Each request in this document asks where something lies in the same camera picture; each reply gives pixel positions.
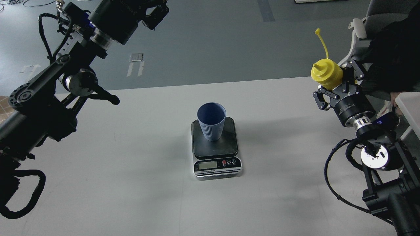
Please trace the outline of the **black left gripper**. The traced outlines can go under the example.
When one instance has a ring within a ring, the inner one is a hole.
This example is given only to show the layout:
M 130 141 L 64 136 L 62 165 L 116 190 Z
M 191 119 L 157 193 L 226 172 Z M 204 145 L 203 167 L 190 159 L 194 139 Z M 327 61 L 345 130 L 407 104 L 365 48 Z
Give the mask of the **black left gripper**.
M 118 43 L 125 45 L 142 20 L 145 27 L 154 30 L 169 13 L 167 0 L 161 0 L 150 14 L 150 0 L 101 0 L 89 20 Z

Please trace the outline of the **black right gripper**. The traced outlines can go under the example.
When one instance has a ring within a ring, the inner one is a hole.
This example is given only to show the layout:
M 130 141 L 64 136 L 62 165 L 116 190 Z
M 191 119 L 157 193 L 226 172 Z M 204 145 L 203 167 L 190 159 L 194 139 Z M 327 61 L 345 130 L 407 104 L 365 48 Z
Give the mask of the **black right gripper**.
M 331 91 L 318 85 L 312 95 L 318 109 L 326 111 L 333 108 L 342 126 L 351 127 L 353 124 L 350 120 L 355 116 L 362 114 L 372 118 L 376 111 L 357 83 L 363 80 L 366 74 L 363 64 L 352 59 L 340 67 L 344 72 L 341 87 Z

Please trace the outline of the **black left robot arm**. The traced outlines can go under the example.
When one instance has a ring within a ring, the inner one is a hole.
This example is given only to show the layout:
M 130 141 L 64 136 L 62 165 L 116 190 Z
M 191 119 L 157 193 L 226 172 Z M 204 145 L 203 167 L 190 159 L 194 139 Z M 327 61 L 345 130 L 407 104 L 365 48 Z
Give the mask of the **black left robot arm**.
M 154 30 L 169 12 L 166 0 L 101 0 L 92 12 L 57 0 L 56 8 L 38 18 L 50 64 L 10 94 L 14 112 L 1 124 L 1 215 L 8 219 L 28 214 L 44 189 L 42 171 L 19 169 L 34 159 L 33 148 L 75 132 L 86 100 L 120 103 L 98 84 L 92 61 L 104 59 L 111 42 L 124 45 L 139 22 Z

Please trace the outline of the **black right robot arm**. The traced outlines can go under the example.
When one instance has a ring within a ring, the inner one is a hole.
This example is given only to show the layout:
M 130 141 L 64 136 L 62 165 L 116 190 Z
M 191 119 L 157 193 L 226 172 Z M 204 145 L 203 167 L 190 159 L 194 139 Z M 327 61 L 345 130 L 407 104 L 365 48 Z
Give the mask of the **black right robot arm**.
M 311 77 L 319 83 L 313 92 L 318 108 L 333 109 L 341 125 L 356 133 L 354 139 L 343 139 L 332 149 L 324 165 L 325 181 L 338 200 L 388 222 L 398 236 L 418 236 L 419 167 L 405 143 L 396 137 L 397 116 L 389 112 L 374 119 L 376 111 L 357 83 L 363 76 L 355 60 L 342 68 L 325 58 L 311 68 Z M 330 184 L 329 163 L 344 145 L 347 160 L 365 176 L 365 208 L 345 200 Z

